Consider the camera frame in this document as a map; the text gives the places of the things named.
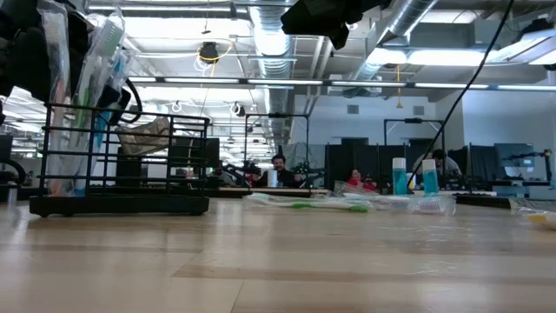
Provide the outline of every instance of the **black cable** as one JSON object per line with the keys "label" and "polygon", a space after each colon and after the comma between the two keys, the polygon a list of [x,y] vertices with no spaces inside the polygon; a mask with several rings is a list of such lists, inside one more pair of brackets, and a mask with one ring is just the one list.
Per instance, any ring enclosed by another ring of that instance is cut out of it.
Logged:
{"label": "black cable", "polygon": [[133,97],[136,99],[137,102],[137,113],[136,116],[133,117],[131,120],[127,120],[125,118],[120,118],[120,120],[122,122],[125,123],[135,123],[139,120],[139,118],[141,118],[141,112],[142,112],[142,102],[141,102],[141,98],[139,97],[139,93],[137,92],[136,87],[134,86],[134,84],[129,80],[129,78],[125,81],[125,83],[128,85],[129,90],[131,90],[131,93],[133,94]]}
{"label": "black cable", "polygon": [[491,41],[491,43],[488,45],[488,49],[486,49],[485,51],[485,56],[483,57],[483,60],[480,62],[479,67],[477,68],[477,70],[475,71],[475,74],[473,75],[473,77],[471,78],[471,80],[469,81],[469,83],[467,83],[466,88],[463,89],[463,91],[460,93],[460,96],[455,100],[455,102],[452,105],[452,108],[450,109],[450,111],[448,111],[448,115],[446,116],[446,118],[444,119],[444,123],[442,123],[442,125],[440,126],[440,129],[438,130],[438,132],[436,133],[436,136],[434,136],[433,141],[428,145],[427,148],[427,152],[425,152],[425,154],[423,155],[423,158],[419,161],[418,165],[417,165],[417,169],[414,170],[414,173],[411,175],[411,178],[409,178],[409,180],[407,181],[407,187],[409,188],[409,184],[413,181],[415,175],[417,174],[417,172],[420,170],[420,167],[422,166],[423,160],[425,160],[427,158],[427,155],[433,150],[434,144],[436,143],[436,141],[438,140],[438,137],[440,137],[440,134],[444,131],[444,128],[446,127],[447,122],[450,120],[450,117],[452,116],[453,111],[455,110],[455,107],[458,106],[458,103],[461,101],[461,99],[463,98],[463,96],[466,94],[466,92],[469,90],[469,88],[471,87],[471,85],[475,82],[475,80],[477,79],[477,77],[480,74],[480,71],[483,69],[483,67],[485,66],[485,63],[487,62],[488,59],[488,54],[490,53],[490,51],[493,49],[494,45],[496,44],[496,41],[498,40],[498,36],[500,35],[502,29],[504,28],[504,25],[506,24],[506,20],[510,15],[510,12],[512,10],[513,7],[513,2],[515,0],[510,0],[507,4],[507,8],[506,8],[506,12],[504,13],[504,16],[502,17],[502,20],[500,21],[500,25],[498,26],[498,29],[496,30],[496,33],[494,34],[493,40]]}

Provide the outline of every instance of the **ceiling light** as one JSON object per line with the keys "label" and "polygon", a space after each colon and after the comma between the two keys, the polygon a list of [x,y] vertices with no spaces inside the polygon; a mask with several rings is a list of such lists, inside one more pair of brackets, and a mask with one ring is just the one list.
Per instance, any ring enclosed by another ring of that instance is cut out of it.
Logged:
{"label": "ceiling light", "polygon": [[478,66],[485,56],[475,50],[415,50],[407,60],[415,65]]}
{"label": "ceiling light", "polygon": [[556,91],[556,86],[532,86],[532,85],[499,85],[498,90],[510,91]]}
{"label": "ceiling light", "polygon": [[286,85],[322,85],[317,80],[295,80],[295,79],[249,79],[248,83],[259,84],[286,84]]}
{"label": "ceiling light", "polygon": [[166,83],[239,83],[239,79],[227,78],[164,78]]}
{"label": "ceiling light", "polygon": [[19,130],[23,131],[33,131],[33,132],[41,132],[41,128],[29,123],[19,123],[19,122],[12,122],[13,126],[15,126]]}
{"label": "ceiling light", "polygon": [[556,64],[556,50],[545,54],[542,57],[529,63],[531,65],[552,65]]}
{"label": "ceiling light", "polygon": [[156,78],[154,77],[130,77],[129,80],[132,83],[156,83]]}
{"label": "ceiling light", "polygon": [[367,58],[367,63],[371,64],[404,64],[406,62],[407,57],[404,51],[382,48],[373,50]]}
{"label": "ceiling light", "polygon": [[385,87],[385,88],[403,88],[407,83],[386,83],[386,82],[359,82],[359,81],[335,81],[331,83],[333,86],[340,87]]}
{"label": "ceiling light", "polygon": [[297,57],[273,57],[273,56],[248,56],[247,59],[251,61],[288,61],[296,62]]}
{"label": "ceiling light", "polygon": [[10,112],[8,110],[3,110],[2,113],[7,117],[14,117],[14,118],[18,118],[18,119],[24,119],[25,118],[25,117],[17,114],[16,112]]}
{"label": "ceiling light", "polygon": [[[135,11],[213,11],[213,12],[229,12],[229,8],[218,8],[218,7],[209,7],[209,6],[135,6],[135,5],[124,5],[120,8],[121,10],[135,10]],[[90,5],[90,11],[95,10],[114,10],[113,6],[109,5]],[[247,10],[237,10],[239,13],[247,13]]]}
{"label": "ceiling light", "polygon": [[[435,89],[464,89],[464,83],[416,83],[417,88],[435,88]],[[485,90],[488,88],[487,84],[472,84],[470,90]]]}
{"label": "ceiling light", "polygon": [[36,149],[32,148],[13,148],[11,152],[36,152]]}
{"label": "ceiling light", "polygon": [[507,62],[514,57],[532,49],[536,45],[544,42],[546,38],[536,38],[531,40],[521,40],[498,51],[493,51],[488,55],[488,63]]}

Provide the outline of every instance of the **blue liquid bottle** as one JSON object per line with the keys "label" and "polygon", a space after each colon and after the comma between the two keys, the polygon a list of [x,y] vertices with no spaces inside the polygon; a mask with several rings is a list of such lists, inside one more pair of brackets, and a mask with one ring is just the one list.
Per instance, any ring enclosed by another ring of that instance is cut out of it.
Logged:
{"label": "blue liquid bottle", "polygon": [[438,194],[438,174],[434,160],[423,160],[423,181],[425,182],[425,195]]}
{"label": "blue liquid bottle", "polygon": [[394,179],[394,194],[403,196],[407,194],[407,170],[406,159],[396,157],[392,160],[392,178]]}

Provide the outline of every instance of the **wall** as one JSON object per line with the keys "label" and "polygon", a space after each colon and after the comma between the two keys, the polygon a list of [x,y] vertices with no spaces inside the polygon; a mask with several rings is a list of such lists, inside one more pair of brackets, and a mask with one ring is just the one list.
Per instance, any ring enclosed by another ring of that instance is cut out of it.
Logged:
{"label": "wall", "polygon": [[[463,114],[466,144],[531,143],[535,151],[556,148],[556,101],[551,93],[471,91],[464,97]],[[544,161],[536,158],[533,176],[545,173]]]}
{"label": "wall", "polygon": [[[309,144],[339,144],[342,137],[367,137],[369,144],[383,144],[384,124],[386,118],[410,118],[414,105],[425,106],[425,116],[421,118],[435,119],[435,105],[425,97],[403,97],[403,109],[397,109],[398,98],[388,100],[382,98],[321,97],[317,102],[310,119]],[[348,104],[359,105],[359,115],[348,114]],[[305,97],[295,97],[295,107],[301,113],[305,106]],[[292,143],[305,143],[305,121],[298,118],[295,123]],[[388,135],[388,144],[407,143],[408,138],[433,137],[434,130],[428,124],[399,123]]]}
{"label": "wall", "polygon": [[[460,91],[454,92],[449,96],[443,98],[436,104],[436,119],[444,120],[448,115],[448,111],[452,108],[453,102],[460,95]],[[445,129],[445,145],[446,150],[458,150],[466,145],[464,138],[464,116],[463,116],[463,104],[458,103],[458,106],[454,109],[450,120],[448,121]],[[436,144],[437,148],[441,148],[440,139]]]}

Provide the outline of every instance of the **person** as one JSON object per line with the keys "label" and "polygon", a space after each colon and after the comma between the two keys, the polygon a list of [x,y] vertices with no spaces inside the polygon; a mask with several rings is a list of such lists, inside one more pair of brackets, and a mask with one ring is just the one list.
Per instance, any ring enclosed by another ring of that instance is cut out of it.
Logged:
{"label": "person", "polygon": [[[425,155],[419,156],[417,158],[417,161],[415,161],[414,166],[413,166],[414,171],[419,166],[419,162],[421,162],[421,159],[423,158],[423,156],[425,156]],[[450,156],[447,156],[446,153],[444,153],[444,151],[442,151],[441,149],[437,149],[433,153],[429,153],[426,159],[427,160],[428,159],[434,159],[434,161],[436,162],[436,170],[438,170],[440,172],[440,174],[442,174],[443,170],[444,170],[444,167],[442,166],[442,164],[444,162],[446,162],[446,171],[447,171],[448,174],[456,174],[458,176],[461,175],[460,166]],[[423,167],[422,166],[417,171],[417,174],[418,175],[423,174]]]}
{"label": "person", "polygon": [[365,179],[365,183],[363,183],[361,173],[357,169],[351,171],[351,177],[347,180],[347,184],[357,188],[363,188],[364,190],[376,191],[376,183],[370,178]]}
{"label": "person", "polygon": [[[301,175],[294,174],[289,170],[286,170],[286,157],[283,155],[276,155],[272,157],[272,165],[278,172],[278,182],[282,184],[283,187],[289,188],[299,188],[303,183],[301,181]],[[254,186],[256,187],[266,187],[268,186],[268,172],[264,172],[262,177],[253,176]]]}

